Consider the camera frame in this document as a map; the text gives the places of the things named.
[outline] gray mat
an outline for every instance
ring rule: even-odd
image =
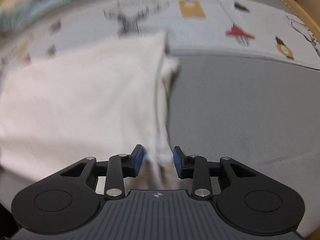
[[[295,189],[306,203],[305,235],[320,224],[319,94],[320,72],[301,66],[181,57],[169,102],[170,144],[210,161],[230,156]]]

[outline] white cloth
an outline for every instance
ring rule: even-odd
[[[142,144],[140,174],[126,189],[177,188],[166,96],[178,60],[165,46],[161,34],[111,38],[8,75],[0,97],[1,166],[38,181],[86,156],[104,161]]]

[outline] red object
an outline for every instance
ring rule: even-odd
[[[233,24],[233,26],[231,27],[231,31],[226,31],[226,36],[242,36],[248,39],[256,38],[254,35],[244,32],[243,29],[241,29],[235,24]]]

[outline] wooden frame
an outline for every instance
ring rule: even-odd
[[[291,8],[295,14],[302,20],[305,25],[312,32],[317,41],[320,41],[320,27],[310,17],[310,15],[295,1],[295,0],[283,0],[289,8]]]

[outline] black circular mount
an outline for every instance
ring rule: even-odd
[[[56,176],[20,191],[11,209],[23,228],[35,233],[58,234],[84,225],[99,207],[98,196],[85,183],[77,178]]]
[[[219,195],[217,208],[235,228],[261,236],[296,229],[304,214],[304,202],[296,191],[261,177],[231,183]]]

